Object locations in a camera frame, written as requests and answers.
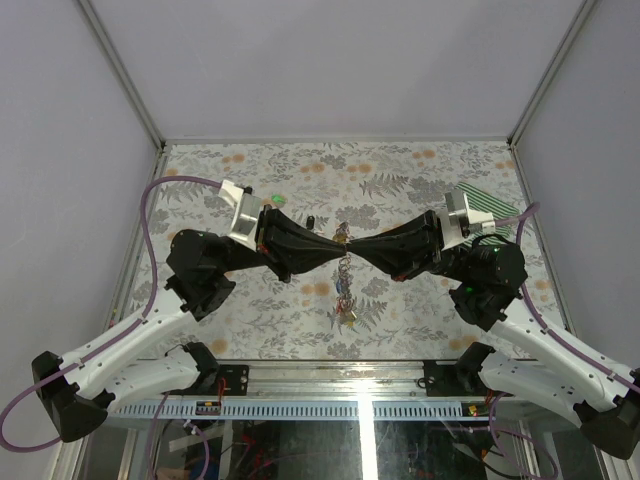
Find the green striped cloth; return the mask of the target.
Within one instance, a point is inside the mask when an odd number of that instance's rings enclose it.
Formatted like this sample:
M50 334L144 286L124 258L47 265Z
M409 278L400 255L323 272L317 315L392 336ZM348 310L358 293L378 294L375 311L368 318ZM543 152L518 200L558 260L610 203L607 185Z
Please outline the green striped cloth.
M467 195L469 206L473 210L491 213L494 220L512 218L519 214L515 207L469 183L460 182L456 185L456 188Z

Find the floral table mat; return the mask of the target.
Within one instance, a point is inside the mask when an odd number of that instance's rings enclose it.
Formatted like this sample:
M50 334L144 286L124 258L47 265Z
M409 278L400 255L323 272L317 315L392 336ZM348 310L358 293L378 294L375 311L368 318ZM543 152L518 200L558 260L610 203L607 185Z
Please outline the floral table mat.
M347 222L355 238L396 228L442 208L444 196L469 183L515 207L527 202L507 145L475 142L344 142L174 144L159 172L167 183L150 203L152 254L138 262L127 308L135 311L151 288L169 277L165 260L174 236L192 228L224 234L232 212L203 179L228 179L253 188L265 205L331 236ZM276 206L271 197L287 200ZM449 292L455 282L423 274L393 281L360 258L351 262L353 327L335 313L336 262L283 283L267 268L231 274L236 286L222 307L196 326L165 338L145 352L201 341L221 359L404 360L454 359L473 342L519 358L509 342L466 324Z

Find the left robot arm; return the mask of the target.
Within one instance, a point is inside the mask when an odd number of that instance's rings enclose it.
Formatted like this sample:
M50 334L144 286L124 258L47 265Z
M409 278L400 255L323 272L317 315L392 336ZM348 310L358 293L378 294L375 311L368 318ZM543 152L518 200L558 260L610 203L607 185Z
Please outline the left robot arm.
M159 393L216 389L219 364L201 342L188 342L158 360L142 353L196 325L233 291L230 271L266 266L283 282L345 255L343 244L296 224L278 210L259 216L264 239L249 248L228 236L186 229L173 239L173 274L149 308L122 320L86 345L32 362L36 393L61 441L79 440L120 408Z

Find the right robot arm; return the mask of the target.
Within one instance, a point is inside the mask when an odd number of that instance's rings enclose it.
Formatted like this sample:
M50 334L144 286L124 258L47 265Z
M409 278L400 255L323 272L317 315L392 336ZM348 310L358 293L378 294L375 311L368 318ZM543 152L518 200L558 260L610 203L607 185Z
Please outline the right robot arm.
M423 272L458 281L450 297L468 324L500 337L542 364L519 367L488 346L474 344L456 369L467 394L484 388L519 396L578 427L592 445L628 460L639 443L639 372L546 321L525 291L528 277L521 247L507 239L486 245L495 219L462 207L429 211L386 233L352 240L349 252L396 281Z

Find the aluminium front rail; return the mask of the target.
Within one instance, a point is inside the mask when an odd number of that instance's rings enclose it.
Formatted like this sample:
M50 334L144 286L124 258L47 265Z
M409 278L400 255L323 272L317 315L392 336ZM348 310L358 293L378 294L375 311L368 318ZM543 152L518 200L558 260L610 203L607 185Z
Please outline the aluminium front rail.
M484 421L489 398L446 382L447 361L255 361L246 392L152 397L118 420Z

